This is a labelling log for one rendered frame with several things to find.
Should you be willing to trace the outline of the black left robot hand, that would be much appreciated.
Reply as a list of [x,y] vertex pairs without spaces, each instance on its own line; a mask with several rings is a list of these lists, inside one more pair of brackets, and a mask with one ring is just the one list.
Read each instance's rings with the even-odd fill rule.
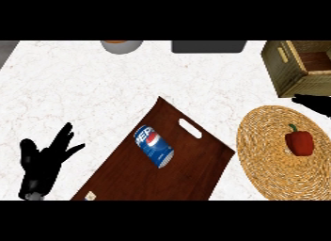
[[85,148],[85,144],[68,147],[73,137],[73,124],[67,122],[51,145],[42,150],[29,138],[21,140],[20,163],[26,174],[21,182],[18,198],[24,201],[27,201],[27,194],[36,192],[43,197],[49,194],[58,179],[61,164],[73,154]]

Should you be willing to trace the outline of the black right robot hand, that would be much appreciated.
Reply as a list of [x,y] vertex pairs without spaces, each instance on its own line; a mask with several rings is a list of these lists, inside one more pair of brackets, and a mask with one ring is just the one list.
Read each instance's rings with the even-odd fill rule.
[[331,119],[331,97],[297,94],[293,102],[301,104]]

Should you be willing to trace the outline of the wooden crate basket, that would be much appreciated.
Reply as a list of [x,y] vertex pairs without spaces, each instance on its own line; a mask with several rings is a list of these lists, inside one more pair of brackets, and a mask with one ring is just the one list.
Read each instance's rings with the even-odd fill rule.
[[262,57],[279,98],[331,96],[331,40],[269,40]]

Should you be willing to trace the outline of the red bell pepper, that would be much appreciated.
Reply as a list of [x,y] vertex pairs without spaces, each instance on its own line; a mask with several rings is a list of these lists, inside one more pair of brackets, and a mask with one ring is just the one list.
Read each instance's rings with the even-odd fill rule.
[[285,135],[287,146],[296,156],[310,156],[315,150],[313,136],[307,131],[299,131],[290,123],[293,132]]

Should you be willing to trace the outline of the round woven straw placemat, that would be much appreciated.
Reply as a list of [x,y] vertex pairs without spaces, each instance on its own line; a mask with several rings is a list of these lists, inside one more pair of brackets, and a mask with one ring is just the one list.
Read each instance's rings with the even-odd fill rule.
[[[291,124],[312,134],[310,156],[296,156],[287,146]],[[281,105],[253,109],[238,128],[237,149],[248,179],[269,200],[331,200],[331,139],[301,113]]]

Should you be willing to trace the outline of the blue soda can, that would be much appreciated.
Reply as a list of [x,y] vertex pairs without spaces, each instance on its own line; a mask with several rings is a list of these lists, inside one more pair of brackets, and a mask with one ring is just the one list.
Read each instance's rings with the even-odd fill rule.
[[148,125],[142,125],[133,134],[133,138],[138,147],[155,166],[160,169],[164,168],[175,157],[175,149],[155,129]]

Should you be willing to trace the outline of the brown wooden cutting board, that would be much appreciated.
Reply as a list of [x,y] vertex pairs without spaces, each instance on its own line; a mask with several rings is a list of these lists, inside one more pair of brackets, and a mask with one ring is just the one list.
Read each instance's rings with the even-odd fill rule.
[[89,191],[95,201],[210,198],[235,151],[209,132],[194,137],[179,125],[188,119],[164,99],[157,100],[139,124],[151,126],[175,148],[170,163],[161,169],[155,166],[129,134],[74,195],[76,201],[85,200]]

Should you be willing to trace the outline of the dark grey appliance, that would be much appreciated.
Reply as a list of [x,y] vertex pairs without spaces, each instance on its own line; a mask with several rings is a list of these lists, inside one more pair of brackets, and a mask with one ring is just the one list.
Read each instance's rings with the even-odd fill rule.
[[241,53],[245,45],[245,40],[175,40],[172,51],[176,54]]

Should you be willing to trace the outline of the grey round bowl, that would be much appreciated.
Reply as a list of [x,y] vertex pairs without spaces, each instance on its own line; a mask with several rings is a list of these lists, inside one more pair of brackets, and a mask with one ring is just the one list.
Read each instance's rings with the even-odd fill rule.
[[142,40],[119,40],[119,41],[107,41],[102,40],[104,48],[108,52],[116,55],[124,55],[133,52],[139,46],[142,45]]

